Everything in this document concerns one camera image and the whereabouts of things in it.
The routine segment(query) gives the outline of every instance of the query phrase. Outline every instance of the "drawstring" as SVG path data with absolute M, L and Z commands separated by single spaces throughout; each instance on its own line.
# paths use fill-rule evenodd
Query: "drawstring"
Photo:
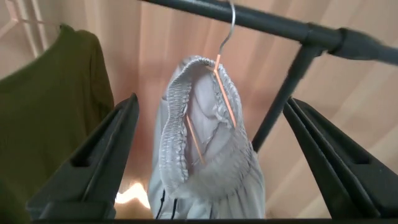
M 163 202 L 164 202 L 164 197 L 165 197 L 165 195 L 166 195 L 166 191 L 163 189 L 163 196 L 162 196 L 162 198 L 160 199 L 160 208 L 159 208 L 159 211 L 157 212 L 157 215 L 156 215 L 156 218 L 155 218 L 155 219 L 159 219 L 159 215 L 160 215 L 160 212 L 162 211 L 162 207 L 163 207 Z M 174 199 L 173 213 L 172 213 L 172 218 L 171 218 L 172 220 L 174 219 L 174 215 L 175 215 L 176 209 L 177 209 L 177 199 Z

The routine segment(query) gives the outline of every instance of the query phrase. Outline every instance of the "bright light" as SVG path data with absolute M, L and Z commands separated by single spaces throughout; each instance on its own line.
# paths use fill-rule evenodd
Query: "bright light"
M 138 199 L 143 206 L 150 208 L 147 192 L 140 183 L 135 183 L 124 193 L 118 193 L 115 198 L 116 203 L 127 203 L 133 199 Z

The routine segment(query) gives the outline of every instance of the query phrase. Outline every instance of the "gray garment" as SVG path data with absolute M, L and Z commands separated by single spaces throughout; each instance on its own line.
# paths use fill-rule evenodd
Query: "gray garment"
M 213 71 L 214 61 L 185 59 L 162 97 L 155 123 L 152 177 L 148 198 L 154 217 L 264 218 L 264 178 L 246 136 L 241 100 L 222 65 L 220 78 L 236 118 L 233 128 Z M 188 114 L 205 164 L 187 129 Z

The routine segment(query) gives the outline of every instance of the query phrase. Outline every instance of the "copper hanger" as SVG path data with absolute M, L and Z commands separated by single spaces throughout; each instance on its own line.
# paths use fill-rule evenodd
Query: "copper hanger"
M 217 55 L 217 59 L 216 59 L 216 63 L 215 63 L 215 66 L 214 66 L 213 73 L 216 76 L 218 85 L 220 86 L 221 93 L 223 94 L 223 98 L 224 98 L 224 101 L 225 101 L 227 109 L 228 109 L 229 116 L 231 117 L 232 123 L 233 123 L 234 128 L 235 128 L 236 127 L 235 116 L 233 114 L 233 111 L 232 111 L 232 108 L 231 108 L 231 104 L 229 103 L 228 97 L 226 96 L 225 89 L 224 89 L 223 83 L 221 81 L 221 78 L 218 75 L 218 66 L 220 64 L 220 58 L 221 58 L 221 53 L 222 53 L 224 44 L 229 40 L 229 38 L 231 38 L 232 33 L 234 31 L 234 27 L 235 27 L 235 18 L 236 18 L 235 6 L 230 0 L 228 0 L 228 2 L 229 2 L 229 5 L 231 6 L 231 10 L 232 10 L 231 28 L 229 29 L 228 36 L 225 38 L 225 40 L 220 45 L 220 49 L 218 50 L 218 55 Z M 198 151 L 200 161 L 201 161 L 202 164 L 205 164 L 205 159 L 203 158 L 203 156 L 201 154 L 201 150 L 199 148 L 199 144 L 198 144 L 197 138 L 195 136 L 195 132 L 193 130 L 192 122 L 191 122 L 191 119 L 189 118 L 189 115 L 187 115 L 187 123 L 188 123 L 188 128 L 189 128 L 189 130 L 190 130 L 190 132 L 192 134 L 193 143 L 195 144 L 195 147 L 196 147 L 196 149 Z

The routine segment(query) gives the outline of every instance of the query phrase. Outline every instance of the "clothing rack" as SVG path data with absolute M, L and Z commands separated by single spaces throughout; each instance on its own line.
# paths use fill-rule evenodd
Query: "clothing rack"
M 143 0 L 190 12 L 219 21 L 230 22 L 232 12 L 227 2 L 214 0 Z M 236 25 L 285 37 L 302 44 L 274 101 L 252 140 L 256 152 L 281 114 L 287 99 L 312 63 L 323 52 L 351 60 L 377 60 L 398 65 L 398 49 L 382 45 L 371 36 L 351 29 L 331 29 L 236 6 Z
M 229 22 L 227 2 L 214 0 L 142 0 Z M 398 65 L 398 50 L 350 29 L 330 29 L 236 6 L 236 24 L 298 41 L 289 68 L 252 144 L 258 151 L 278 115 L 294 131 L 332 220 L 250 220 L 267 223 L 398 223 L 398 176 L 310 105 L 291 98 L 315 57 L 323 52 L 351 60 Z M 135 94 L 108 115 L 81 148 L 27 203 L 33 223 L 140 223 L 111 220 L 139 114 Z M 145 222 L 164 222 L 146 220 Z M 208 222 L 171 220 L 170 222 Z

